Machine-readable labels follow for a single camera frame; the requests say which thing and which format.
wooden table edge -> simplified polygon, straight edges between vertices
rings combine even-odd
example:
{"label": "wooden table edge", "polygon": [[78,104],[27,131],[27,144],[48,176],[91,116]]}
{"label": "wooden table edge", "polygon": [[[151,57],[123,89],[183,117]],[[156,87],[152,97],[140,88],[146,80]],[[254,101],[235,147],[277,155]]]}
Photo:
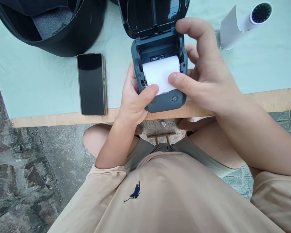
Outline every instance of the wooden table edge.
{"label": "wooden table edge", "polygon": [[[279,89],[274,91],[256,92],[246,94],[249,98],[257,102],[267,112],[291,111],[291,88]],[[80,112],[41,115],[33,117],[19,117],[10,119],[15,128],[37,127],[37,126],[55,126],[55,125],[76,125],[114,122],[120,108],[108,109],[105,116],[83,116]],[[146,120],[171,119],[184,117],[206,117],[212,116],[211,111],[198,107],[193,101],[188,100],[179,109],[149,113]]]}

gray shorts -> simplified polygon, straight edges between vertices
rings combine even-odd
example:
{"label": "gray shorts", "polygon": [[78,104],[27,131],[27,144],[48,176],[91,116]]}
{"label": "gray shorts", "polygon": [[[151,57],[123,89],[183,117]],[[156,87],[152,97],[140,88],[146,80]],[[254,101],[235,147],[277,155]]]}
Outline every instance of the gray shorts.
{"label": "gray shorts", "polygon": [[237,169],[232,169],[224,166],[223,164],[215,161],[212,157],[203,152],[198,146],[196,146],[189,136],[193,132],[187,131],[185,137],[178,141],[174,145],[169,145],[167,143],[159,143],[156,146],[151,144],[148,141],[140,138],[138,144],[134,150],[127,157],[125,162],[125,168],[127,172],[133,171],[136,169],[138,164],[151,153],[162,151],[162,152],[183,152],[196,159],[198,162],[203,164],[205,167],[209,168],[213,173],[218,177],[223,178],[227,174],[236,171]]}

phone screen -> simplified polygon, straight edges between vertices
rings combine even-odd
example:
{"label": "phone screen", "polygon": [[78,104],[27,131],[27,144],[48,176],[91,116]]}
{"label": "phone screen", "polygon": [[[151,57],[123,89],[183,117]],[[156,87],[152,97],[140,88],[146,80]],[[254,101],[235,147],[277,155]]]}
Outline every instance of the phone screen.
{"label": "phone screen", "polygon": [[101,54],[78,55],[81,113],[103,116],[104,86]]}

hand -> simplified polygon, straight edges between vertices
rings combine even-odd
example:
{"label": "hand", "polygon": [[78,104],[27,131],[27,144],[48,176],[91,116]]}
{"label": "hand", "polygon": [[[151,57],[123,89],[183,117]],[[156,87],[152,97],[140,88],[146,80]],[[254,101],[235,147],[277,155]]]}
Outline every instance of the hand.
{"label": "hand", "polygon": [[138,84],[135,78],[134,64],[131,62],[124,82],[118,118],[136,127],[147,116],[148,112],[145,110],[145,107],[154,99],[158,93],[158,89],[158,85],[152,84],[138,95]]}
{"label": "hand", "polygon": [[172,73],[168,81],[200,107],[228,114],[243,95],[220,55],[213,27],[199,18],[184,18],[177,21],[176,30],[197,40],[197,46],[186,45],[188,57],[196,66],[187,76]]}

small white object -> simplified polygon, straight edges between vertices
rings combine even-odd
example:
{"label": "small white object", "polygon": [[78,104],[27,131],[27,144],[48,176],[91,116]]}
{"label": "small white object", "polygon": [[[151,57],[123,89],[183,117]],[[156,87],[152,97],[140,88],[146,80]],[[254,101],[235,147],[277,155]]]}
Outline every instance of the small white object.
{"label": "small white object", "polygon": [[171,73],[180,71],[178,56],[151,61],[143,64],[142,68],[148,86],[151,84],[159,86],[159,91],[156,95],[176,89],[168,82],[168,77]]}
{"label": "small white object", "polygon": [[237,5],[221,21],[220,46],[224,50],[230,50],[248,32],[265,23],[272,15],[272,6],[268,2],[257,4],[246,17],[237,21]]}

